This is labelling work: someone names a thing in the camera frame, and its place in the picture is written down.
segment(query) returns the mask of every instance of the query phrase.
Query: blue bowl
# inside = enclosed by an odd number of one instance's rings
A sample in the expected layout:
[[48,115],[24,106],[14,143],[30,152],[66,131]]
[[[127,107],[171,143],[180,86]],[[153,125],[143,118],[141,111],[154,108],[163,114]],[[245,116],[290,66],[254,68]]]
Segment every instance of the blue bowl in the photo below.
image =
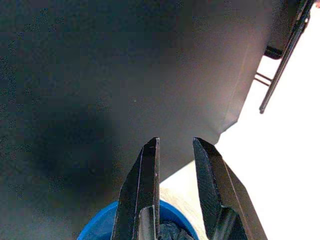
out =
[[[103,208],[84,227],[77,240],[110,240],[115,223],[118,202]],[[184,229],[194,240],[199,240],[195,229],[187,218],[174,206],[160,200],[160,220],[172,221]]]

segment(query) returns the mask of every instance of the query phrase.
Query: white floor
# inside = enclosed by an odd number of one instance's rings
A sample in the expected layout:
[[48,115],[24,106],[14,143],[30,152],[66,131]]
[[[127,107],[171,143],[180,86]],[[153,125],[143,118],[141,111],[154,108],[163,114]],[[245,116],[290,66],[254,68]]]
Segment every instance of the white floor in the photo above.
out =
[[[273,77],[278,64],[263,57],[258,71]],[[266,91],[253,82],[238,123],[216,147],[246,186],[269,240],[320,240],[320,9],[313,7],[261,115]],[[160,186],[200,211],[194,162]],[[203,228],[201,219],[192,224]]]

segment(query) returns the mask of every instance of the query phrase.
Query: blue container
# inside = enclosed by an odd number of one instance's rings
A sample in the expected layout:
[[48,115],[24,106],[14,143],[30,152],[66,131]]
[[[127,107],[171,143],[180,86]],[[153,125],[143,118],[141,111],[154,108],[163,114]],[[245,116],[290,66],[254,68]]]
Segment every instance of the blue container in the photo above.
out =
[[[77,240],[110,240],[115,222],[118,202],[111,203],[91,219]],[[199,240],[196,231],[186,217],[174,206],[160,201],[160,220],[172,221],[184,229],[193,239]]]

